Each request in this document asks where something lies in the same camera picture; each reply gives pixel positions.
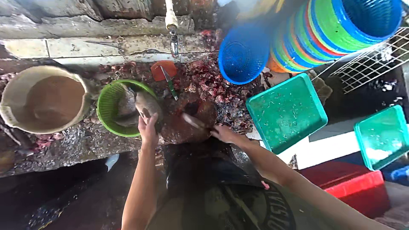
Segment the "blue plastic basket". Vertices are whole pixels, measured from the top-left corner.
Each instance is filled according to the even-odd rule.
[[[219,51],[222,76],[237,85],[253,81],[267,63],[269,47],[268,35],[256,24],[248,23],[231,29]]]
[[[342,27],[365,43],[388,39],[402,20],[400,0],[332,0],[332,3]]]

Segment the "stacked plastic baskets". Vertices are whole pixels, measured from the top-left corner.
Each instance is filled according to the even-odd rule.
[[[400,0],[309,0],[281,24],[271,44],[278,72],[299,73],[395,34]]]

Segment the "red plastic crate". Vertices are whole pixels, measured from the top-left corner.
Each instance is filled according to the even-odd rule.
[[[328,161],[303,169],[300,173],[369,218],[382,216],[390,208],[379,170],[370,171],[362,165]]]

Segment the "forearm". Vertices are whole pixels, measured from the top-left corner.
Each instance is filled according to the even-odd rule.
[[[348,229],[391,228],[371,220],[331,194],[312,184],[309,180],[288,167],[272,152],[262,148],[247,138],[240,137],[235,142],[251,159],[259,173],[266,179],[288,188],[292,193],[315,206]]]
[[[249,156],[260,175],[268,180],[285,187],[295,174],[298,174],[275,154],[245,136],[238,136],[234,143]]]
[[[145,229],[156,211],[155,149],[142,144],[122,215],[122,230]]]

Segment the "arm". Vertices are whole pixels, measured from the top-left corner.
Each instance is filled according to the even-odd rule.
[[[314,207],[326,213],[348,229],[379,229],[391,228],[369,219],[351,208],[349,205],[312,184],[301,174],[288,167],[275,154],[251,142],[246,136],[234,133],[224,126],[215,126],[219,133],[212,135],[226,143],[239,146],[250,158],[259,173],[266,179],[288,188]]]
[[[143,230],[156,211],[155,146],[158,134],[155,130],[157,113],[150,121],[139,117],[138,129],[142,137],[138,165],[133,176],[122,214],[122,230]]]

